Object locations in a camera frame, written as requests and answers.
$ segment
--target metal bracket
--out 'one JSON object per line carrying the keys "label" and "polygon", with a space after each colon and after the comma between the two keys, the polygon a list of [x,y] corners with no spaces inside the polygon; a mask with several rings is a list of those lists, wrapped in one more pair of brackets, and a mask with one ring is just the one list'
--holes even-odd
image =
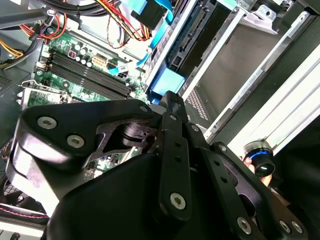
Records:
{"label": "metal bracket", "polygon": [[273,21],[277,14],[266,5],[261,5],[256,11],[248,13],[240,23],[270,34],[278,34],[273,30]]}

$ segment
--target metal sheet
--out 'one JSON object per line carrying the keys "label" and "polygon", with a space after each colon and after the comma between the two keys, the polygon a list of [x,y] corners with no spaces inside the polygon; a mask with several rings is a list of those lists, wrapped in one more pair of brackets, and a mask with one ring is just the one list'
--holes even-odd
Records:
{"label": "metal sheet", "polygon": [[241,156],[243,146],[266,140],[277,154],[320,115],[320,45],[230,142]]}
{"label": "metal sheet", "polygon": [[219,130],[221,125],[223,124],[222,119],[228,119],[228,117],[233,113],[235,107],[239,102],[244,99],[244,97],[251,91],[251,88],[257,84],[257,79],[261,76],[265,70],[266,65],[272,59],[275,61],[279,56],[279,48],[286,41],[287,38],[292,37],[292,35],[299,29],[299,27],[306,21],[309,13],[302,12],[301,15],[296,19],[296,21],[292,24],[291,28],[283,35],[283,37],[278,41],[278,43],[274,46],[274,48],[270,51],[270,53],[266,56],[266,58],[261,62],[261,64],[257,67],[257,69],[253,72],[253,74],[248,78],[248,80],[244,83],[244,85],[240,88],[240,90],[235,94],[229,104],[224,108],[224,110],[220,113],[217,119],[211,124],[211,126],[207,129],[204,134],[205,139],[210,139],[213,133]]}
{"label": "metal sheet", "polygon": [[226,41],[229,39],[234,29],[238,25],[241,18],[245,15],[245,11],[242,9],[236,9],[236,12],[232,12],[225,23],[222,25],[221,29],[217,33],[216,37],[212,40],[212,43],[208,50],[204,52],[201,65],[192,72],[191,76],[186,80],[185,86],[179,92],[184,100],[187,99],[191,91],[198,84],[201,77],[211,64],[211,62],[218,55],[221,48],[225,45]]}

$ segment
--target green circuit board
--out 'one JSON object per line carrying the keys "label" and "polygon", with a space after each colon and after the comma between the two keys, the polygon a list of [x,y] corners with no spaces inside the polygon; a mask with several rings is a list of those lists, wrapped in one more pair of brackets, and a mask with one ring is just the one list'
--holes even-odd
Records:
{"label": "green circuit board", "polygon": [[[51,40],[48,44],[43,44],[41,49],[41,55],[39,61],[43,59],[44,52],[59,52],[65,56],[68,56],[70,51],[78,54],[79,51],[75,50],[75,45],[81,45],[81,49],[86,49],[86,53],[82,55],[83,58],[91,60],[94,56],[99,55],[107,59],[107,65],[105,67],[98,67],[96,65],[92,65],[91,68],[108,75],[108,66],[121,66],[124,65],[125,62],[123,59],[117,57],[116,54],[107,54],[102,52],[95,47],[81,42],[76,38],[70,36],[65,33],[60,38]],[[77,85],[68,79],[61,78],[51,72],[46,72],[41,68],[36,68],[34,79],[38,84],[46,83],[46,86],[49,86],[53,89],[66,91],[69,95],[81,100],[81,102],[96,102],[96,101],[109,101],[105,96],[99,95],[93,91],[90,91],[80,85]],[[142,79],[145,77],[145,73],[141,72],[139,69],[132,69],[128,72],[120,73],[117,76],[113,76],[119,82],[123,82],[123,84],[129,84],[132,88],[132,92],[130,96],[135,99],[139,99],[148,103],[147,96],[144,91],[144,83]],[[42,93],[32,91],[28,100],[28,107],[35,105],[47,105],[47,104],[59,104],[62,103],[60,100],[60,96],[58,94],[50,94],[50,93]]]}
{"label": "green circuit board", "polygon": [[[76,97],[83,102],[100,102],[100,101],[109,101],[110,99],[105,96],[101,96],[93,91],[90,91],[82,86],[74,84],[71,81],[65,80],[59,76],[56,76],[50,72],[43,72],[41,75],[36,75],[34,77],[37,83],[44,84],[45,81],[50,80],[50,87],[57,90],[62,90],[68,92],[72,97]],[[59,104],[61,98],[57,94],[46,94],[41,92],[33,91],[30,94],[28,101],[28,107],[38,106],[38,105],[48,105],[48,104]]]}

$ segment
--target capacitor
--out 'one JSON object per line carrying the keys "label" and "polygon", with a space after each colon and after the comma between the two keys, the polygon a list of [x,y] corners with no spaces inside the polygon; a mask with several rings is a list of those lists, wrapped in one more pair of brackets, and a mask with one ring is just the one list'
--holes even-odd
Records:
{"label": "capacitor", "polygon": [[83,65],[86,65],[86,63],[87,63],[87,60],[84,58],[84,59],[81,59],[81,63],[83,64]]}
{"label": "capacitor", "polygon": [[76,45],[74,45],[74,50],[79,51],[82,48],[82,44],[78,43]]}
{"label": "capacitor", "polygon": [[88,48],[84,47],[84,48],[82,48],[82,49],[80,50],[79,53],[80,53],[81,55],[85,55],[87,52],[88,52]]}
{"label": "capacitor", "polygon": [[76,57],[75,57],[75,59],[74,59],[74,60],[76,60],[77,62],[80,62],[80,61],[81,61],[81,59],[82,59],[82,56],[81,56],[81,55],[78,55],[78,56],[76,56]]}

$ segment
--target expansion slot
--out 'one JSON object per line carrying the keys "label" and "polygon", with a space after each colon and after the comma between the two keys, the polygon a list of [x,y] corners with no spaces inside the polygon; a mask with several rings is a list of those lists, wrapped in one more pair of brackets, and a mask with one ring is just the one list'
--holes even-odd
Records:
{"label": "expansion slot", "polygon": [[59,65],[53,65],[50,68],[50,72],[52,74],[55,74],[63,79],[69,80],[83,88],[86,88],[92,92],[95,92],[101,96],[104,96],[110,100],[122,100],[125,99],[125,97],[123,97],[120,94],[117,94],[99,84],[96,84],[94,82],[92,82],[91,80],[84,78],[84,77],[79,77],[78,75],[62,68]]}
{"label": "expansion slot", "polygon": [[60,53],[53,53],[50,56],[48,64],[50,66],[49,69],[51,68],[51,66],[60,66],[67,72],[77,75],[78,78],[80,77],[87,79],[90,82],[95,83],[96,85],[100,85],[105,89],[109,89],[117,95],[123,96],[122,99],[127,98],[131,92],[131,88],[126,86],[124,83],[119,82],[103,73],[100,73],[93,68],[89,68],[85,65],[82,65],[81,63],[69,59],[68,57]]}

